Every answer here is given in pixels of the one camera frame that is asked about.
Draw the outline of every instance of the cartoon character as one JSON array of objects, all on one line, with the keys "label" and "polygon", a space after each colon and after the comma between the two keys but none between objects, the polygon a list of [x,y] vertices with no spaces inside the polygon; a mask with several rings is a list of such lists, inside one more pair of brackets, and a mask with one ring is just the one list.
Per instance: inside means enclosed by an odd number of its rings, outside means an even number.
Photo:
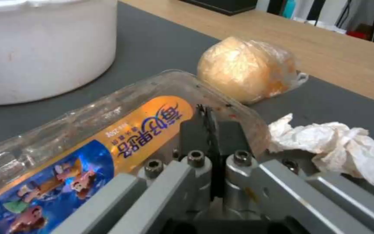
[{"label": "cartoon character", "polygon": [[43,228],[44,225],[46,225],[46,219],[43,217],[43,208],[32,206],[15,218],[9,227],[9,233],[28,232]]},{"label": "cartoon character", "polygon": [[90,188],[92,188],[95,182],[95,177],[96,174],[94,171],[88,171],[74,178],[70,187],[77,192],[77,197],[79,199],[83,200],[86,198]]},{"label": "cartoon character", "polygon": [[77,160],[72,166],[70,163],[63,163],[54,167],[55,176],[58,180],[64,181],[67,178],[75,177],[81,173],[81,163]]},{"label": "cartoon character", "polygon": [[31,181],[23,185],[13,196],[9,199],[9,202],[3,204],[3,206],[12,213],[22,213],[30,205],[34,198],[41,196],[40,186],[34,181]]}]

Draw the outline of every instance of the wooden table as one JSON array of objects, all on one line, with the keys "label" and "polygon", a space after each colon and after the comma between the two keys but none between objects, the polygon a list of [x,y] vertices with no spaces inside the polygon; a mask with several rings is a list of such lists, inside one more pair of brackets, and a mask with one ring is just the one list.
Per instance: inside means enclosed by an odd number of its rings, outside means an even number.
[{"label": "wooden table", "polygon": [[178,0],[121,0],[206,35],[234,35],[284,46],[299,69],[374,99],[374,43],[260,11],[226,16]]}]

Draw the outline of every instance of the white tissue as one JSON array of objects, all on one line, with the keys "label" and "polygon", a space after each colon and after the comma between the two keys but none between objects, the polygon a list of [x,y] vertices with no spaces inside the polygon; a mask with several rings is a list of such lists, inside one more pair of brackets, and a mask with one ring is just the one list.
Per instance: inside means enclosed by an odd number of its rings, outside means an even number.
[{"label": "white tissue", "polygon": [[367,130],[338,122],[292,128],[292,118],[291,113],[269,125],[270,152],[306,150],[317,154],[312,161],[320,171],[365,178],[374,186],[374,140]]}]

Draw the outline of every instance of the gray table surface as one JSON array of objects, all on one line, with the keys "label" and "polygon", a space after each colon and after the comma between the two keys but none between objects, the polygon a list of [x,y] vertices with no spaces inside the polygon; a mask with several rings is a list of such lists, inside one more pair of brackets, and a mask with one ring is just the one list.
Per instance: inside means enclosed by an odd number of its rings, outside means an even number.
[{"label": "gray table surface", "polygon": [[[67,111],[167,69],[196,73],[201,54],[218,40],[124,3],[118,4],[116,60],[95,81],[69,93],[19,105],[0,106],[0,141],[24,133]],[[338,121],[363,127],[374,138],[374,101],[312,77],[300,88],[263,100],[255,109],[267,123],[294,113],[292,125]],[[310,154],[292,151],[276,157],[295,157],[312,168]],[[365,181],[357,181],[374,194]]]}]

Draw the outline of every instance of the red object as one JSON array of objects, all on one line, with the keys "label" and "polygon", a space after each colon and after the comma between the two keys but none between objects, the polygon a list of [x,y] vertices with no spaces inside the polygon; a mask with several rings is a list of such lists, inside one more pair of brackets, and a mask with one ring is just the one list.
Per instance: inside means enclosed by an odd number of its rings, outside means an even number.
[{"label": "red object", "polygon": [[362,32],[348,31],[346,34],[349,35],[349,36],[352,36],[352,37],[360,38],[360,39],[365,39],[365,40],[368,39],[368,36],[365,33],[362,33]]}]

